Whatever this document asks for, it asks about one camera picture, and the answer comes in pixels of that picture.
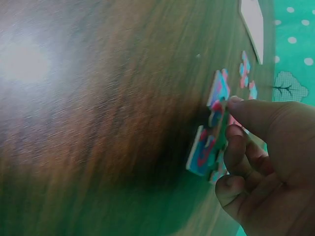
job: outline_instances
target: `hand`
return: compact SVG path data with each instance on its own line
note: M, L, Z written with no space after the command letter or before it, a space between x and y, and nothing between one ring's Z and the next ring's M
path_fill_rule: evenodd
M223 209L248 236L315 235L315 108L296 102L228 101L238 126L226 130L230 175L216 184Z

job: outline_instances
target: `foam puzzle piece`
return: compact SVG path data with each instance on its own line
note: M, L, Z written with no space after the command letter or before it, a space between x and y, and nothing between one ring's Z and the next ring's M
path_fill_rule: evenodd
M211 132L203 125L199 126L186 163L186 169L199 176L206 175L208 159L215 143L215 137L211 135Z
M223 115L223 105L218 100L214 102L211 107L211 115L209 116L209 128L213 128L218 125Z
M215 146L213 147L212 151L210 152L208 165L209 165L211 171L216 170L216 166L218 165L218 163L216 162L217 155L220 152L220 150L224 149L224 147L226 146L226 143L227 143L227 140L225 137L225 130L228 126L229 116L230 116L229 112L224 112L224 116L222 118L222 125L221 125L221 129L219 131L219 135L216 139Z
M251 71L251 64L250 64L250 61L248 60L248 57L245 51L242 52L242 60L243 60L243 63L241 63L240 65L240 75L241 75L240 87L243 89L244 87L248 87L249 85L248 74Z
M257 91L257 87L256 87L256 84L255 84L255 81L251 81L250 82L249 88L250 88L249 100L257 99L258 91Z
M217 70L215 73L215 79L211 88L210 96L207 102L207 107L212 108L216 101L227 101L230 96L230 88L227 84L228 72L226 69L222 70L222 73Z
M218 163L218 169L215 171L212 171L210 174L209 182L211 184L216 184L216 182L221 178L222 176L226 175L228 173L226 166L224 164L224 150L220 150L218 153L217 163Z
M216 137L220 135L222 129L220 122L222 121L225 122L225 125L227 124L227 120L223 121L224 117L226 117L223 102L227 101L230 95L227 78L228 71L226 69L216 71L207 102L207 107L211 110L211 114L208 117L208 123L198 127L198 131L186 163L186 169L199 176L206 175L208 173L209 166L215 164L218 148L214 148L214 146L220 144L220 142L216 142Z

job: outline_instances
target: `table surface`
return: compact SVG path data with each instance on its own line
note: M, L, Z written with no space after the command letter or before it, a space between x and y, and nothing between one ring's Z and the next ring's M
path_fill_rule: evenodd
M215 70L248 97L242 50L271 99L271 0L263 66L237 1L0 2L0 235L235 234L185 163Z

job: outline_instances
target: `polka dot fabric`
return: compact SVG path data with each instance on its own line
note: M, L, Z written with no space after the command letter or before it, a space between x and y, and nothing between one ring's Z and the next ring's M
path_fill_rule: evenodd
M315 105L315 0L275 0L274 5L273 100Z

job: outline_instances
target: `white paper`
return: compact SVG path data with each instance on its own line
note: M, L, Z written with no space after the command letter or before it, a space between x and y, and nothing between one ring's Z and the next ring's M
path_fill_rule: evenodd
M241 16L250 35L259 64L264 59L264 18L258 0L240 0Z

